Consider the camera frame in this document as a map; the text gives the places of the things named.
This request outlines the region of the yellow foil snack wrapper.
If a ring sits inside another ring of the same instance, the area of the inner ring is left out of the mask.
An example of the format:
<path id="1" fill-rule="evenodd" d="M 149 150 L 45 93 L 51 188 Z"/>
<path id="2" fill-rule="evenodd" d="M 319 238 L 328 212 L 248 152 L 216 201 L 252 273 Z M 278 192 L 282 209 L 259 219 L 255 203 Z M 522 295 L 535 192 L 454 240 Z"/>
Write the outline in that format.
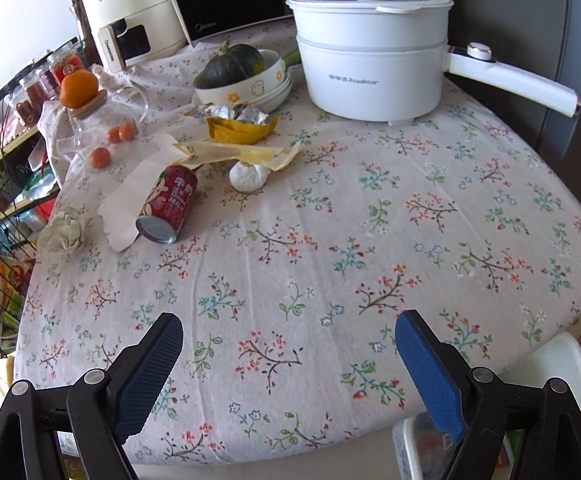
<path id="1" fill-rule="evenodd" d="M 193 105 L 184 115 L 202 119 L 210 140 L 225 144 L 257 144 L 273 132 L 278 121 L 251 104 Z"/>

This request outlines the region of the small tangerine front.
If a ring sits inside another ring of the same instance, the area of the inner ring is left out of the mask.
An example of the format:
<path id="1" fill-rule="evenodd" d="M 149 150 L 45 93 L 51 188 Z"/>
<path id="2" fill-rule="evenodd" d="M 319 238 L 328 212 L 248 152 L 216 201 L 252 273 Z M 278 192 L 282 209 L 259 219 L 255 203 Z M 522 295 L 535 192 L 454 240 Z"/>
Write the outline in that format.
<path id="1" fill-rule="evenodd" d="M 90 163 L 93 169 L 105 169 L 112 163 L 112 154 L 104 146 L 98 146 L 90 154 Z"/>

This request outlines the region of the beige paper ball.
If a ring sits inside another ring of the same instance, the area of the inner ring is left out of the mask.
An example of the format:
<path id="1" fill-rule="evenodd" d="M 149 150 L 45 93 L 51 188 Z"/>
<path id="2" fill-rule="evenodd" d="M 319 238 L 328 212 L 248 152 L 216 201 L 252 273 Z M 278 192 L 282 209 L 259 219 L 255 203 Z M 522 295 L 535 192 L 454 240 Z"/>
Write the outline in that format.
<path id="1" fill-rule="evenodd" d="M 64 252 L 72 254 L 80 249 L 85 240 L 82 217 L 74 207 L 65 206 L 54 212 L 38 238 L 40 252 Z"/>

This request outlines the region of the floral tablecloth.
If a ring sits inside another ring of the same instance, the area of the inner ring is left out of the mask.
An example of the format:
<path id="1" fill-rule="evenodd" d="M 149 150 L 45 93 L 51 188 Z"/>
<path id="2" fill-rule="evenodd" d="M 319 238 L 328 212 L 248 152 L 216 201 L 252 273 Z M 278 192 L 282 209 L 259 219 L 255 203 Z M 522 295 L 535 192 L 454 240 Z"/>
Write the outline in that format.
<path id="1" fill-rule="evenodd" d="M 137 464 L 257 462 L 394 424 L 423 408 L 395 348 L 405 309 L 421 312 L 474 365 L 505 370 L 556 334 L 581 336 L 581 205 L 505 122 L 454 84 L 401 126 L 323 112 L 304 74 L 268 143 L 296 148 L 264 187 L 242 194 L 228 165 L 197 170 L 179 240 L 118 231 L 98 211 L 155 138 L 202 141 L 186 114 L 192 78 L 216 41 L 127 73 L 109 91 L 143 99 L 141 136 L 102 171 L 80 159 L 55 209 L 77 211 L 83 244 L 42 252 L 19 325 L 15 375 L 70 385 L 112 364 L 170 311 L 184 346 L 141 434 Z"/>

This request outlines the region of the cream air fryer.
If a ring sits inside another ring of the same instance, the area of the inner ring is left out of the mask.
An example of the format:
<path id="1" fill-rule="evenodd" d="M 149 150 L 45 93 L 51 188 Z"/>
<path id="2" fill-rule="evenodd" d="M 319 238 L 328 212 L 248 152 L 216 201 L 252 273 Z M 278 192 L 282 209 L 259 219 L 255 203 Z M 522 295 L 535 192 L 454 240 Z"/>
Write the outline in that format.
<path id="1" fill-rule="evenodd" d="M 174 0 L 82 0 L 106 70 L 167 58 L 186 43 Z"/>

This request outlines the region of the small tangerine right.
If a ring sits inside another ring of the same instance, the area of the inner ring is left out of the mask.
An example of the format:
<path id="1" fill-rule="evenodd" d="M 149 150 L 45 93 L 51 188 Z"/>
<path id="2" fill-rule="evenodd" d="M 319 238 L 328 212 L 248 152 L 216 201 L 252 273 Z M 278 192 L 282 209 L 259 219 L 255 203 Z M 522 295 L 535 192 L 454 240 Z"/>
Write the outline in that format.
<path id="1" fill-rule="evenodd" d="M 118 136 L 122 142 L 130 142 L 135 139 L 138 129 L 134 122 L 123 122 L 118 127 Z"/>

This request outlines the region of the pale yellow plastic wrapper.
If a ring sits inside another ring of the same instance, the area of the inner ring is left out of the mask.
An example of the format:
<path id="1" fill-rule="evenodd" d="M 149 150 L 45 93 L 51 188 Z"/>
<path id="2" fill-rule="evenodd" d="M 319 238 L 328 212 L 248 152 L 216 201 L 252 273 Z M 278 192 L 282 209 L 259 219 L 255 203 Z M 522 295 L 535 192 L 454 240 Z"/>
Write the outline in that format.
<path id="1" fill-rule="evenodd" d="M 182 153 L 186 164 L 214 164 L 215 162 L 246 162 L 249 165 L 259 165 L 271 171 L 280 171 L 287 167 L 300 153 L 301 146 L 288 148 L 272 148 L 247 144 L 205 142 L 176 142 L 173 147 Z"/>

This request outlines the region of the white ceramic plates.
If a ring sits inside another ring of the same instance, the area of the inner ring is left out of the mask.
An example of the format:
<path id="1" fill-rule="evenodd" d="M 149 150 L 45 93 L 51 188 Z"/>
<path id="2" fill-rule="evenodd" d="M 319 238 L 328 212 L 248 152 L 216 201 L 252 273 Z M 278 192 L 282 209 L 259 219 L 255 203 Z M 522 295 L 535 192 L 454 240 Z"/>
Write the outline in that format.
<path id="1" fill-rule="evenodd" d="M 285 84 L 283 84 L 280 90 L 274 91 L 269 98 L 263 98 L 259 101 L 254 101 L 250 103 L 238 103 L 238 104 L 251 104 L 255 107 L 259 108 L 259 110 L 263 110 L 265 113 L 273 112 L 277 107 L 279 107 L 284 100 L 289 96 L 291 93 L 292 87 L 292 78 L 287 73 L 288 79 L 286 80 Z M 202 105 L 202 102 L 199 101 L 199 98 L 196 96 L 196 92 L 193 96 L 192 103 L 194 105 Z"/>

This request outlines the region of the red milk can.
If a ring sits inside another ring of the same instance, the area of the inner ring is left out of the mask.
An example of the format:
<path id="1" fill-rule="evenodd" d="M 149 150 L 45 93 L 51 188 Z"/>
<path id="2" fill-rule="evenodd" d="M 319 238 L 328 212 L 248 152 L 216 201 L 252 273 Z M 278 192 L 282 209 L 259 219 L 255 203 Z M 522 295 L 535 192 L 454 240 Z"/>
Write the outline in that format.
<path id="1" fill-rule="evenodd" d="M 138 232 L 155 243 L 174 243 L 192 208 L 197 185 L 192 169 L 183 165 L 164 168 L 135 220 Z"/>

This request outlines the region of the dark green pumpkin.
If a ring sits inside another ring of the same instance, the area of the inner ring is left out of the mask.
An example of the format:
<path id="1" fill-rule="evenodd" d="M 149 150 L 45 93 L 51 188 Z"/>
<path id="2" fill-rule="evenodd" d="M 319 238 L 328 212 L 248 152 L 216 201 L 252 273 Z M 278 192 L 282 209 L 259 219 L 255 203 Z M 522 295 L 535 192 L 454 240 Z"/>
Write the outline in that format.
<path id="1" fill-rule="evenodd" d="M 258 49 L 249 44 L 225 42 L 199 74 L 198 88 L 213 89 L 236 84 L 262 73 L 264 59 Z"/>

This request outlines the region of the white ceramic bowl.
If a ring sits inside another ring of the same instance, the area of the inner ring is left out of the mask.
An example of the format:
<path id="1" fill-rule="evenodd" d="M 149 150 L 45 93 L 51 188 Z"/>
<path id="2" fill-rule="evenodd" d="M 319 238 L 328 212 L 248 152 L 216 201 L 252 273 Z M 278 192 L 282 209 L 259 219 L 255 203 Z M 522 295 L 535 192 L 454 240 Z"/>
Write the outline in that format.
<path id="1" fill-rule="evenodd" d="M 274 91 L 280 90 L 288 79 L 283 58 L 274 50 L 260 49 L 259 53 L 264 61 L 264 70 L 259 75 L 213 89 L 199 87 L 196 78 L 193 88 L 199 101 L 202 104 L 250 103 L 269 98 Z"/>

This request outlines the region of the glass jar with wooden lid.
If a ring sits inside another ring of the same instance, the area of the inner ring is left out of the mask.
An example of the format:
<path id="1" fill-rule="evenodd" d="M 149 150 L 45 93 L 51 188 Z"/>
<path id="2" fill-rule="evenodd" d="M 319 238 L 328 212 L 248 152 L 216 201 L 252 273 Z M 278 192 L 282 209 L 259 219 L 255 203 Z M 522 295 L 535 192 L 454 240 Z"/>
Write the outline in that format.
<path id="1" fill-rule="evenodd" d="M 103 171 L 112 169 L 130 154 L 134 142 L 142 135 L 142 122 L 148 111 L 148 101 L 138 88 L 124 87 L 114 92 L 100 90 L 96 97 L 75 110 L 68 110 L 71 133 L 66 139 L 56 140 L 58 154 L 70 162 L 78 157 L 86 169 Z M 110 144 L 107 131 L 123 122 L 134 122 L 138 132 L 130 142 Z M 93 169 L 90 154 L 98 146 L 104 146 L 112 154 L 112 163 L 105 169 Z"/>

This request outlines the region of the white tissue ball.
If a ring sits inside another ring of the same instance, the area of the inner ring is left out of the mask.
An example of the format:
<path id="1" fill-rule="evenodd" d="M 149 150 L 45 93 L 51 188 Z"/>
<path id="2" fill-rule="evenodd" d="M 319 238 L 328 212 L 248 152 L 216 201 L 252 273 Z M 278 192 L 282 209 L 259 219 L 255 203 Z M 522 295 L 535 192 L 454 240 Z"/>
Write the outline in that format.
<path id="1" fill-rule="evenodd" d="M 236 162 L 228 173 L 228 180 L 234 190 L 240 193 L 255 193 L 266 185 L 271 170 L 263 165 Z"/>

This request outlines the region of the large orange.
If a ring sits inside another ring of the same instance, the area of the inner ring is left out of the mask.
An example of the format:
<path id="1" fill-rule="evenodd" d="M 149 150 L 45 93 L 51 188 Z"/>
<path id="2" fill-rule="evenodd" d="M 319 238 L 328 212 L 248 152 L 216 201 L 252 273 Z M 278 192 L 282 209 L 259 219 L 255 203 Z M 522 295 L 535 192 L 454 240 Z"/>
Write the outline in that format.
<path id="1" fill-rule="evenodd" d="M 59 102 L 64 107 L 82 107 L 92 101 L 98 92 L 98 80 L 89 70 L 75 70 L 60 84 Z"/>

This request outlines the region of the torn white paper sheet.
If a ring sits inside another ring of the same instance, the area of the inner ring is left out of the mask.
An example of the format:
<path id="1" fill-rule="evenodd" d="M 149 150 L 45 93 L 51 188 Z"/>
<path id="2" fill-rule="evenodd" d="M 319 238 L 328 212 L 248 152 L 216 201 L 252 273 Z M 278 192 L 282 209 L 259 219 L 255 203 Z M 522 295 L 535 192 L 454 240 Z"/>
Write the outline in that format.
<path id="1" fill-rule="evenodd" d="M 154 194 L 155 188 L 164 191 L 161 174 L 183 157 L 174 146 L 176 139 L 170 134 L 158 133 L 152 143 L 157 151 L 141 160 L 98 208 L 108 246 L 114 252 L 123 252 L 134 243 L 138 237 L 135 222 L 146 200 Z"/>

